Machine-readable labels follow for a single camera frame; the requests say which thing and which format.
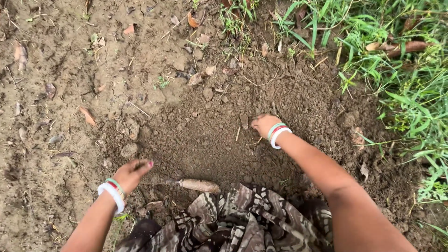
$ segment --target ground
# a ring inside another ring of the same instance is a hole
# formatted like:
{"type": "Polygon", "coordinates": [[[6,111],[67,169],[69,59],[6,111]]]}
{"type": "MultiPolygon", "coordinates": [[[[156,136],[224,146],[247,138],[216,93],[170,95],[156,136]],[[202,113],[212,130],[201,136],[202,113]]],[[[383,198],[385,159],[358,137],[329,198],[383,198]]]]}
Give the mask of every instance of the ground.
{"type": "MultiPolygon", "coordinates": [[[[433,248],[432,234],[417,225],[429,212],[414,206],[420,165],[400,165],[403,159],[390,153],[382,158],[377,147],[353,145],[355,127],[376,142],[394,137],[375,119],[376,97],[361,84],[341,95],[331,46],[318,48],[315,59],[305,53],[291,59],[292,41],[286,39],[278,52],[265,25],[270,3],[257,9],[253,41],[236,58],[241,68],[234,75],[222,71],[229,68],[230,48],[213,0],[200,2],[198,12],[208,11],[197,29],[183,20],[191,7],[185,1],[94,0],[91,25],[83,18],[84,1],[0,4],[0,251],[59,249],[96,199],[97,186],[134,157],[153,159],[155,168],[129,196],[125,212],[137,219],[141,207],[162,200],[164,209],[154,216],[161,225],[198,192],[154,184],[159,177],[206,179],[224,192],[245,180],[288,199],[322,197],[291,158],[242,127],[241,115],[250,122],[261,113],[278,114],[295,134],[342,165],[419,251],[433,248]],[[128,14],[129,7],[135,10],[128,14]],[[182,21],[169,32],[172,15],[182,21]],[[124,35],[130,24],[136,24],[135,33],[124,35]],[[105,45],[86,50],[94,33],[105,45]],[[201,34],[210,43],[190,54],[183,48],[186,39],[196,41],[201,34]],[[27,52],[23,71],[14,62],[15,40],[27,52]],[[266,57],[264,42],[271,49],[266,57]],[[215,74],[199,85],[175,77],[191,66],[200,72],[213,65],[215,74]],[[52,99],[45,94],[49,83],[56,88],[52,99]],[[96,126],[86,122],[80,107],[96,126]],[[62,141],[49,143],[58,135],[62,141]],[[367,179],[360,172],[363,163],[367,179]]],[[[132,225],[130,219],[115,221],[104,250],[132,225]]]]}

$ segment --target left hand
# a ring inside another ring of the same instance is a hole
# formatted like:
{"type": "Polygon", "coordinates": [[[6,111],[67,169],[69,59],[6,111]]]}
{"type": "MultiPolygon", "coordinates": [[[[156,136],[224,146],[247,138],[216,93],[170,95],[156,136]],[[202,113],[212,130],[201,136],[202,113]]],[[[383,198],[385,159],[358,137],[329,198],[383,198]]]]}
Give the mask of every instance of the left hand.
{"type": "Polygon", "coordinates": [[[112,179],[129,195],[140,183],[140,179],[154,166],[154,162],[148,159],[135,159],[120,167],[112,179]]]}

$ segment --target white bangle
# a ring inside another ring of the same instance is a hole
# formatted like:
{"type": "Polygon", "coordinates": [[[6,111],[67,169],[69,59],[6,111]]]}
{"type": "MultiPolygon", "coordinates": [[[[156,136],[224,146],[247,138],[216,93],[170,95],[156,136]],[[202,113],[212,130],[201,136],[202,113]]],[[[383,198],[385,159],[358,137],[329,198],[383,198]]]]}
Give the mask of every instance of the white bangle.
{"type": "Polygon", "coordinates": [[[277,137],[280,135],[280,133],[282,133],[282,132],[284,132],[284,131],[287,131],[287,132],[289,132],[289,133],[292,133],[292,131],[291,131],[289,128],[281,128],[281,129],[277,130],[277,131],[274,133],[274,135],[272,135],[272,137],[271,137],[271,146],[272,146],[274,149],[281,149],[280,146],[276,146],[276,140],[277,140],[277,137]]]}
{"type": "Polygon", "coordinates": [[[98,187],[98,195],[101,195],[105,190],[112,196],[116,203],[117,210],[115,211],[115,214],[121,213],[125,209],[125,202],[121,199],[118,191],[109,183],[103,183],[98,187]]]}

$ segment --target dirt ground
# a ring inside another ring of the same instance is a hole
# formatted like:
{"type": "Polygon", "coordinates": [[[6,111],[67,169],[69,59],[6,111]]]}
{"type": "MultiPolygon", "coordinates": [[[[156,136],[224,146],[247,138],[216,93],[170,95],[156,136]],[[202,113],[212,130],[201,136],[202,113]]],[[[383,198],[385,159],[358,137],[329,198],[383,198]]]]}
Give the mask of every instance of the dirt ground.
{"type": "MultiPolygon", "coordinates": [[[[0,4],[0,251],[59,249],[96,199],[97,186],[133,157],[151,158],[155,168],[130,195],[125,211],[137,219],[141,207],[162,200],[163,211],[154,215],[161,225],[198,192],[154,184],[159,177],[211,180],[224,192],[246,181],[292,200],[322,197],[291,158],[265,140],[257,143],[257,133],[241,127],[241,115],[250,122],[261,113],[277,113],[294,133],[342,165],[419,251],[435,249],[432,233],[417,225],[429,219],[431,209],[413,206],[422,167],[398,165],[403,159],[390,153],[382,159],[376,147],[353,146],[354,127],[375,142],[393,137],[375,120],[375,96],[362,85],[340,94],[335,50],[318,48],[314,60],[304,53],[289,59],[292,41],[285,40],[277,52],[278,41],[266,25],[271,3],[258,7],[252,44],[236,57],[241,68],[230,76],[222,69],[229,67],[226,52],[232,49],[214,0],[200,2],[198,12],[207,9],[207,15],[196,31],[182,20],[188,1],[93,0],[94,26],[82,17],[83,0],[0,4]],[[130,7],[135,10],[128,14],[130,7]],[[162,39],[173,14],[182,22],[162,39]],[[135,33],[123,35],[133,23],[135,33]],[[88,52],[94,33],[105,45],[88,52]],[[201,34],[211,37],[208,46],[193,54],[183,49],[186,39],[196,41],[201,34]],[[28,55],[23,71],[14,62],[15,40],[28,55]],[[271,52],[263,58],[265,41],[271,52]],[[215,74],[200,85],[176,78],[191,66],[203,71],[212,65],[215,74]],[[166,87],[159,76],[169,81],[166,87]],[[49,83],[56,88],[52,99],[45,94],[49,83]],[[90,111],[96,127],[86,123],[79,107],[90,111]],[[59,135],[62,141],[49,143],[59,135]],[[360,172],[363,163],[367,179],[360,172]]],[[[114,221],[104,250],[132,225],[130,219],[114,221]]]]}

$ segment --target loose soil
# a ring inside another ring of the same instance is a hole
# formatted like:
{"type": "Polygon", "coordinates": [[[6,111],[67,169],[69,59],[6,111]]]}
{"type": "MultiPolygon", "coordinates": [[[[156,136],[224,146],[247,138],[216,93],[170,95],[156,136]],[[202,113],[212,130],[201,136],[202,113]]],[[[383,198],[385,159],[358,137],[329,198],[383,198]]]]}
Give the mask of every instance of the loose soil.
{"type": "MultiPolygon", "coordinates": [[[[335,50],[318,48],[314,60],[305,53],[290,59],[292,41],[286,39],[278,52],[266,21],[271,3],[257,8],[259,21],[250,26],[254,40],[236,58],[238,73],[230,76],[222,69],[232,61],[225,53],[231,48],[212,0],[200,3],[199,16],[208,9],[203,26],[193,30],[185,19],[163,39],[173,26],[171,15],[182,20],[190,2],[93,0],[89,22],[94,26],[82,18],[84,1],[0,4],[0,251],[60,249],[96,199],[97,186],[136,157],[153,159],[155,168],[129,196],[125,211],[138,219],[143,206],[162,200],[164,209],[153,213],[161,225],[198,192],[156,184],[160,177],[206,179],[224,192],[244,180],[290,200],[323,198],[291,158],[242,127],[240,118],[250,122],[262,113],[277,113],[295,134],[350,172],[419,251],[435,249],[432,234],[416,224],[429,213],[413,207],[419,164],[399,165],[403,159],[390,153],[381,158],[376,147],[353,146],[355,127],[375,142],[393,137],[375,120],[375,96],[362,85],[340,94],[335,50]],[[135,11],[128,14],[128,7],[135,11]],[[25,21],[30,17],[35,17],[32,22],[25,21]],[[123,35],[133,23],[135,33],[123,35]],[[93,33],[104,38],[105,46],[90,54],[85,48],[93,33]],[[202,51],[190,54],[182,48],[186,39],[196,41],[201,34],[211,37],[202,51]],[[13,61],[14,40],[28,54],[22,73],[13,61]],[[271,52],[263,58],[265,41],[271,52]],[[191,87],[175,77],[176,71],[211,65],[215,74],[200,85],[191,87]],[[166,87],[158,83],[159,76],[169,81],[166,87]],[[53,99],[45,94],[46,83],[56,87],[53,99]],[[16,116],[17,103],[22,111],[16,116]],[[90,111],[96,127],[86,123],[79,107],[90,111]],[[26,128],[23,139],[21,128],[26,128]],[[48,143],[59,134],[61,142],[48,143]],[[63,152],[71,157],[57,156],[63,152]],[[363,163],[367,180],[360,172],[363,163]]],[[[114,221],[104,250],[111,250],[132,225],[130,219],[114,221]]]]}

